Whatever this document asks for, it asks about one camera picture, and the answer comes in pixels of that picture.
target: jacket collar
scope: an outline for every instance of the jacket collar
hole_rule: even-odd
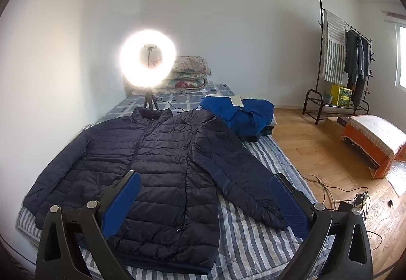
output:
[[[158,123],[160,123],[165,122],[167,119],[171,118],[172,112],[169,108],[165,110],[155,110],[144,107],[136,107],[131,116],[136,122],[157,121]]]

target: wooden floor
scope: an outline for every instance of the wooden floor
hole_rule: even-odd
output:
[[[276,109],[278,125],[273,138],[302,176],[317,175],[328,186],[347,191],[366,186],[369,188],[371,206],[367,218],[367,229],[380,234],[383,242],[372,252],[374,274],[393,264],[406,248],[406,194],[399,198],[386,179],[372,179],[368,165],[352,147],[330,135],[309,116],[302,116],[301,110]],[[309,183],[318,201],[323,201],[320,185]],[[343,192],[330,189],[335,200],[352,199],[359,192]],[[393,206],[388,206],[392,199]],[[324,204],[331,208],[330,201]],[[369,233],[371,249],[378,246],[380,238]],[[385,279],[387,274],[379,277]]]

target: window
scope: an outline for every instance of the window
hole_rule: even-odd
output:
[[[397,69],[396,85],[406,89],[406,25],[396,24]]]

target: ring light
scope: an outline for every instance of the ring light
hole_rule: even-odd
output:
[[[161,49],[162,62],[154,68],[141,63],[140,51],[146,44],[155,44]],[[143,30],[131,35],[121,48],[121,70],[134,86],[153,87],[168,76],[175,56],[175,46],[167,36],[158,31]]]

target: screw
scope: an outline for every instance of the screw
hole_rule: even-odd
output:
[[[324,206],[324,204],[322,203],[314,203],[314,209],[318,210],[318,211],[323,211],[326,207]]]
[[[55,213],[59,210],[59,206],[57,206],[56,204],[54,204],[52,207],[50,207],[50,212]]]
[[[361,214],[361,210],[359,210],[358,208],[353,208],[353,209],[352,209],[352,213],[353,213],[354,215],[359,216],[359,215]]]
[[[88,207],[89,209],[96,208],[96,207],[97,207],[97,201],[95,201],[95,200],[89,201],[89,202],[87,203],[87,207]]]

